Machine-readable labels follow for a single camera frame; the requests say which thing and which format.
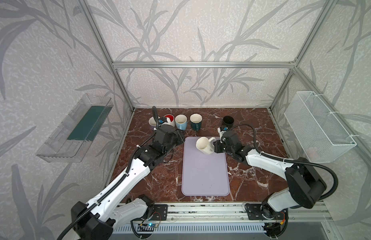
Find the white mug red interior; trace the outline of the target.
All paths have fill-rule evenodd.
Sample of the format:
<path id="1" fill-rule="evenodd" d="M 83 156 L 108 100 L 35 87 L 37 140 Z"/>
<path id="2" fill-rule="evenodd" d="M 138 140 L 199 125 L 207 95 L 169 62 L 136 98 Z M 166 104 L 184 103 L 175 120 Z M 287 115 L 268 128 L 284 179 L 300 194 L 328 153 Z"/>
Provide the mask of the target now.
<path id="1" fill-rule="evenodd" d="M 173 115 L 167 114 L 164 116 L 164 118 L 166 119 L 166 122 L 165 122 L 166 125 L 171 125 L 173 127 L 176 126 L 175 117 Z"/>

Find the lavender purple mug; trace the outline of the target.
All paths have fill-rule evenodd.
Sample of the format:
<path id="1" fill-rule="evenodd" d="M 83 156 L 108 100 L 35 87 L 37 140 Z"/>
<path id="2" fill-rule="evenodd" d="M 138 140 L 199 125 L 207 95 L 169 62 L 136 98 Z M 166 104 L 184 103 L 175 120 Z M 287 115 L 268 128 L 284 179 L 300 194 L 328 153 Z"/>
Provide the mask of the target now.
<path id="1" fill-rule="evenodd" d="M 154 118 L 154 117 L 151 117 L 151 118 L 149 119 L 149 125 L 150 125 L 150 128 L 151 128 L 152 130 L 154 130 L 154 129 L 156 128 L 156 121 L 155 121 L 155 118 Z"/>

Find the light blue mug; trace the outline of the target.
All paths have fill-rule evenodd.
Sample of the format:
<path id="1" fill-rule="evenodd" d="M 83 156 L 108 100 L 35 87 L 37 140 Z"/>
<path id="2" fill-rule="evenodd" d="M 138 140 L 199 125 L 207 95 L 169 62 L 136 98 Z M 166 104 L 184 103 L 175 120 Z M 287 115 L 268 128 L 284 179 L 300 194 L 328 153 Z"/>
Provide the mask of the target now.
<path id="1" fill-rule="evenodd" d="M 185 131 L 186 128 L 187 128 L 187 116 L 185 116 L 185 115 L 177 115 L 175 117 L 175 123 L 176 123 L 176 127 L 179 130 Z"/>

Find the black mug white rim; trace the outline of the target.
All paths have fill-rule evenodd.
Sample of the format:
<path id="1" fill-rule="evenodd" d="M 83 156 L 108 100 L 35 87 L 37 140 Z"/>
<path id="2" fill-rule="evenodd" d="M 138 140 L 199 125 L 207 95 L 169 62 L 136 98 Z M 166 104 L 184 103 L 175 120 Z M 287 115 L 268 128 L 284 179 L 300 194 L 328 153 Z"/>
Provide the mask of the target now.
<path id="1" fill-rule="evenodd" d="M 226 126 L 227 128 L 232 128 L 234 124 L 234 118 L 231 116 L 224 116 L 222 119 L 222 126 Z"/>

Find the white octagonal mug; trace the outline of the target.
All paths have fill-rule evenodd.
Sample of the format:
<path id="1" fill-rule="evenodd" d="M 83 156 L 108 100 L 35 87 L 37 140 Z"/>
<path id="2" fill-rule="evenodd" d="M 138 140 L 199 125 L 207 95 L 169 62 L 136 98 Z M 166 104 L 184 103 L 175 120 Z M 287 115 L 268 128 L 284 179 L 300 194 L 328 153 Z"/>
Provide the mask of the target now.
<path id="1" fill-rule="evenodd" d="M 216 141 L 215 137 L 207 138 L 201 137 L 196 141 L 196 148 L 206 155 L 214 153 L 213 142 Z"/>

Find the dark green mug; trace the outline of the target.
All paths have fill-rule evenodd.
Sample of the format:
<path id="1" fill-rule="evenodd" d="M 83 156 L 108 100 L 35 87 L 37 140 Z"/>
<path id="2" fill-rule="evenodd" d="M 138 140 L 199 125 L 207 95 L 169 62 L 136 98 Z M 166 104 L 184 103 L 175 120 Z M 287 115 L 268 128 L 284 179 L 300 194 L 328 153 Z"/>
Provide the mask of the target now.
<path id="1" fill-rule="evenodd" d="M 190 116 L 190 125 L 194 131 L 199 131 L 202 125 L 202 116 L 200 114 L 192 114 Z"/>

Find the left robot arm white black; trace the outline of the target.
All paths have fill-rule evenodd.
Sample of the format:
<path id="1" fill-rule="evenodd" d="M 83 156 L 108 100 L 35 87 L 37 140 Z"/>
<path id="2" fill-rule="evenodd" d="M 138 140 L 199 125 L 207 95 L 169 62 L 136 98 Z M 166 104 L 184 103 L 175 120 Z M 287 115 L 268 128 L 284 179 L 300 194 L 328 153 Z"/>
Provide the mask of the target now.
<path id="1" fill-rule="evenodd" d="M 156 122 L 154 133 L 138 145 L 127 167 L 99 194 L 87 203 L 77 202 L 71 209 L 72 223 L 58 236 L 62 240 L 74 230 L 81 240 L 107 240 L 114 228 L 145 215 L 152 202 L 147 198 L 119 206 L 125 196 L 150 172 L 161 164 L 175 147 L 185 141 L 184 133 L 165 124 L 159 118 L 156 107 L 152 107 Z"/>

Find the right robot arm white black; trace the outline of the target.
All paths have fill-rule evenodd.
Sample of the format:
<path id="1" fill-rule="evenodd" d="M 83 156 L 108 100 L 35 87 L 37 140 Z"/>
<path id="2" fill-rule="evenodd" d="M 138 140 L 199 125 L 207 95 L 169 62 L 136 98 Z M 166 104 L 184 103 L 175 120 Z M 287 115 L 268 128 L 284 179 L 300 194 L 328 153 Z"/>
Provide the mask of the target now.
<path id="1" fill-rule="evenodd" d="M 254 209 L 246 204 L 246 211 L 261 214 L 266 219 L 293 207 L 311 209 L 316 202 L 330 197 L 338 188 L 337 174 L 330 168 L 300 157 L 286 159 L 241 143 L 233 128 L 221 126 L 217 129 L 219 140 L 213 142 L 215 153 L 225 153 L 239 163 L 266 170 L 287 182 L 287 188 L 270 194 Z"/>

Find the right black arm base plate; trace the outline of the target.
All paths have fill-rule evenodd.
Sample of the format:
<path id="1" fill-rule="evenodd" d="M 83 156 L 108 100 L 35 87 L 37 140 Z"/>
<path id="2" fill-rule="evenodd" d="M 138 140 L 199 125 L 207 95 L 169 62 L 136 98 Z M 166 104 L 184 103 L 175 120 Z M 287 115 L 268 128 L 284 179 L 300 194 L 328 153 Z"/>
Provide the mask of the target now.
<path id="1" fill-rule="evenodd" d="M 285 218 L 285 210 L 280 212 L 274 211 L 267 204 L 250 204 L 246 203 L 244 205 L 244 210 L 247 213 L 249 220 L 275 220 L 281 221 Z"/>

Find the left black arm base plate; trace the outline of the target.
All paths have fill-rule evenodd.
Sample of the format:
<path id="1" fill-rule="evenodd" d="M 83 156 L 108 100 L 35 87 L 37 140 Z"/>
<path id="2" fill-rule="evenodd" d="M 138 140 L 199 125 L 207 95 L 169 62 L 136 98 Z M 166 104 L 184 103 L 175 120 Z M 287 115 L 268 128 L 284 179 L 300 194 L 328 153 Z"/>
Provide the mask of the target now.
<path id="1" fill-rule="evenodd" d="M 165 221 L 168 215 L 168 205 L 166 204 L 154 204 L 148 206 L 145 214 L 143 215 L 144 220 L 153 221 Z"/>

